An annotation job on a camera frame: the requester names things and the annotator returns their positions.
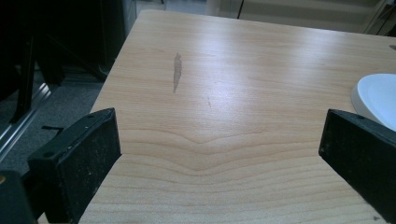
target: wooden table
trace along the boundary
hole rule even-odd
[[[123,155],[81,222],[384,223],[318,145],[360,78],[396,72],[389,45],[143,11],[92,109],[116,108]]]

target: white object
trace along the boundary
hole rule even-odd
[[[363,77],[352,91],[356,112],[396,132],[396,75]]]

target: textured black surface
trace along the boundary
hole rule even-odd
[[[329,110],[319,155],[387,222],[396,223],[396,132]]]
[[[20,175],[14,171],[0,171],[0,223],[34,223]]]
[[[35,151],[28,163],[48,189],[49,222],[78,222],[119,156],[113,108],[84,117]]]

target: mark on table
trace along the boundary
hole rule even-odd
[[[181,77],[181,55],[177,53],[175,57],[174,93],[176,92],[180,77]]]
[[[207,104],[209,105],[210,109],[212,109],[212,104],[210,104],[209,96],[207,96]]]

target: gray carpet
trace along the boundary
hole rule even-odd
[[[0,170],[15,170],[22,175],[26,173],[28,156],[58,132],[43,129],[43,126],[66,128],[89,114],[102,86],[103,83],[88,74],[66,74],[62,85],[55,88],[47,102],[37,110],[32,123],[1,161]],[[2,117],[12,117],[14,106],[12,101],[9,105],[2,104]],[[0,120],[0,127],[7,127],[5,121],[8,122],[9,119]]]

